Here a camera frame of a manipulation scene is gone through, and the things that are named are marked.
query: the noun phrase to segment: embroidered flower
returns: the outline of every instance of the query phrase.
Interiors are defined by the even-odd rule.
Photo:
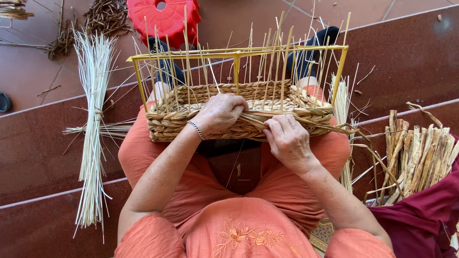
[[[231,245],[236,249],[237,244],[245,240],[246,236],[243,235],[242,224],[239,222],[236,228],[233,228],[233,219],[225,220],[225,231],[218,232],[217,234],[224,238],[231,240]]]
[[[257,246],[262,246],[266,243],[266,241],[267,241],[267,238],[265,236],[262,236],[262,237],[255,238],[253,240],[253,243]]]
[[[238,222],[236,228],[234,228],[233,219],[225,220],[224,227],[225,231],[217,232],[217,234],[227,241],[225,243],[216,245],[214,247],[215,251],[212,252],[211,257],[221,258],[222,255],[226,252],[226,246],[229,243],[231,243],[233,249],[236,249],[237,245],[241,242],[245,242],[250,246],[250,242],[246,236],[249,236],[253,239],[253,244],[255,246],[267,245],[269,247],[273,247],[275,243],[282,243],[284,245],[288,245],[294,253],[298,255],[300,254],[296,247],[287,243],[283,239],[284,235],[282,232],[276,233],[275,231],[273,232],[270,229],[266,229],[257,233],[255,230],[259,230],[259,228],[250,229],[248,226],[245,230],[243,230],[244,227],[242,226],[241,222]]]

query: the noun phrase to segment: lap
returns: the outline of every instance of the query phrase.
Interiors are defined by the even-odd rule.
[[[322,95],[322,90],[310,86],[309,94]],[[332,117],[330,125],[337,125]],[[311,137],[311,151],[330,174],[338,179],[351,149],[346,135],[329,132]],[[308,186],[294,173],[283,166],[272,154],[268,143],[261,147],[262,178],[254,191],[247,197],[258,197],[273,203],[295,223],[307,236],[317,228],[319,221],[325,216],[317,197]]]
[[[336,125],[334,118],[330,124]],[[124,173],[133,188],[150,164],[168,146],[167,143],[152,142],[149,135],[142,107],[118,153]],[[350,154],[346,135],[329,132],[314,136],[310,138],[310,147],[321,164],[337,179]],[[309,236],[309,232],[317,227],[319,220],[325,215],[317,198],[298,176],[286,169],[271,154],[267,143],[263,143],[261,147],[260,169],[263,175],[260,182],[254,191],[245,196],[262,198],[273,203]],[[163,214],[179,228],[205,206],[238,196],[220,185],[207,160],[202,155],[195,154]]]

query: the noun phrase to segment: braided weave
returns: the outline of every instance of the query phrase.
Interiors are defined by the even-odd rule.
[[[285,80],[284,83],[282,114],[293,115],[311,136],[325,134],[330,131],[345,134],[351,132],[340,126],[329,125],[333,114],[333,107],[329,103],[316,100],[314,96],[308,95],[306,90],[301,90],[297,93],[297,88],[291,84],[290,79]],[[221,93],[236,92],[236,84],[218,84],[218,87]],[[273,101],[274,87],[276,87],[276,94]],[[249,138],[266,141],[265,134],[262,131],[266,126],[263,123],[274,115],[281,114],[280,88],[280,81],[275,84],[274,81],[239,84],[239,95],[247,100],[250,107],[249,110],[244,111],[233,126],[219,134],[211,134],[206,139]],[[267,97],[266,101],[263,101],[266,89]],[[190,87],[190,105],[188,105],[188,87],[180,86],[177,89],[178,110],[175,92],[167,93],[158,102],[158,113],[156,112],[156,105],[151,106],[149,112],[146,113],[151,140],[154,142],[173,141],[185,127],[187,121],[192,119],[204,107],[209,95],[214,96],[217,93],[218,90],[215,84]]]

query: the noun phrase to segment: yellow metal frame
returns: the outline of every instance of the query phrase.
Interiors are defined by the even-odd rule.
[[[140,93],[142,95],[142,101],[145,107],[145,111],[147,112],[146,106],[146,99],[145,93],[143,91],[143,84],[142,84],[142,77],[140,75],[139,61],[148,61],[152,58],[159,60],[169,60],[169,59],[202,59],[202,58],[233,58],[234,63],[234,82],[236,84],[236,95],[239,95],[239,67],[242,57],[246,56],[258,56],[258,55],[265,55],[271,54],[273,51],[278,51],[279,53],[285,52],[285,55],[288,54],[289,51],[308,51],[308,50],[342,50],[341,58],[338,64],[338,70],[336,72],[336,77],[340,78],[342,75],[342,71],[344,68],[344,61],[346,59],[348,46],[345,45],[332,45],[332,46],[301,46],[301,45],[290,45],[289,47],[286,46],[275,46],[275,47],[250,47],[250,48],[231,48],[231,49],[213,49],[213,50],[205,50],[206,53],[203,53],[199,50],[190,50],[187,53],[182,51],[169,51],[169,52],[162,52],[162,53],[151,53],[151,54],[143,54],[143,55],[136,55],[129,57],[126,61],[132,62],[134,64],[135,75],[137,77],[137,82],[139,83]],[[336,94],[338,92],[338,85],[340,80],[336,80],[335,84],[333,85],[333,96],[331,99],[331,105],[333,106],[335,103]]]

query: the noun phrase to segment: red stool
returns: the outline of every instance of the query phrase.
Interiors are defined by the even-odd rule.
[[[195,45],[197,43],[196,24],[201,21],[198,13],[199,4],[196,0],[128,0],[128,15],[145,45],[147,45],[144,18],[146,16],[148,36],[155,36],[156,25],[158,38],[166,42],[167,35],[169,45],[178,49],[185,42],[183,35],[185,5],[188,42]]]

